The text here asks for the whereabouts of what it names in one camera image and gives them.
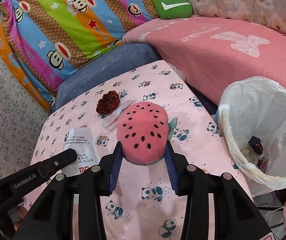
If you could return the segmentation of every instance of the pink plush toy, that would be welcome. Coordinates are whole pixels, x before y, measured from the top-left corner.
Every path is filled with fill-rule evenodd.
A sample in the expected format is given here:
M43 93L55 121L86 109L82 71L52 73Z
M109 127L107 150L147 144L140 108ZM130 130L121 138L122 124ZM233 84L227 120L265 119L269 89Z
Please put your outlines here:
M140 102L120 116L116 137L129 162L148 165L163 157L168 134L166 111L151 102Z

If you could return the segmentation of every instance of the trash bin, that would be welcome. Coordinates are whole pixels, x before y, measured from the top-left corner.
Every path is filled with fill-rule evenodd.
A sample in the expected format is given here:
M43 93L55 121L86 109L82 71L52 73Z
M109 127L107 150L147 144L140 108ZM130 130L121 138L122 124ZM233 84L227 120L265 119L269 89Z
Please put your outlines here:
M246 175L253 195L286 188L286 89L277 82L252 77L234 82L223 92L219 128L232 158ZM267 168L263 173L242 155L252 136L261 139Z

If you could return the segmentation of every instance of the brown scrunchie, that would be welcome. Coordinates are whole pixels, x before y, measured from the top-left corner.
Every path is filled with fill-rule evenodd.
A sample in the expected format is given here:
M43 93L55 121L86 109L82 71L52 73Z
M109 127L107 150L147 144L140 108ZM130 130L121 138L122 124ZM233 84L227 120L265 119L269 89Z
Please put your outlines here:
M103 95L98 101L96 112L98 114L110 114L119 106L119 94L113 90Z

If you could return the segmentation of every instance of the speckled floor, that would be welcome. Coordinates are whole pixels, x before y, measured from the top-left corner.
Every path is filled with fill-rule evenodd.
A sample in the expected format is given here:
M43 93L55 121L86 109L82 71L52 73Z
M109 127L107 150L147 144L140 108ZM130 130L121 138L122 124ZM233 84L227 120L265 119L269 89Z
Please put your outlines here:
M49 114L19 84L0 57L0 177L30 164Z

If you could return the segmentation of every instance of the colorful striped quilt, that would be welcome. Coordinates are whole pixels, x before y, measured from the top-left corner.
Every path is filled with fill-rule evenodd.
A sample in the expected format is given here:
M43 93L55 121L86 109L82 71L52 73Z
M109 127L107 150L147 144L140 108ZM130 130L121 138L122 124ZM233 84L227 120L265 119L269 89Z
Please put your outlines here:
M3 0L0 32L6 41L0 54L10 59L14 75L48 110L65 79L121 45L127 31L158 17L154 1Z

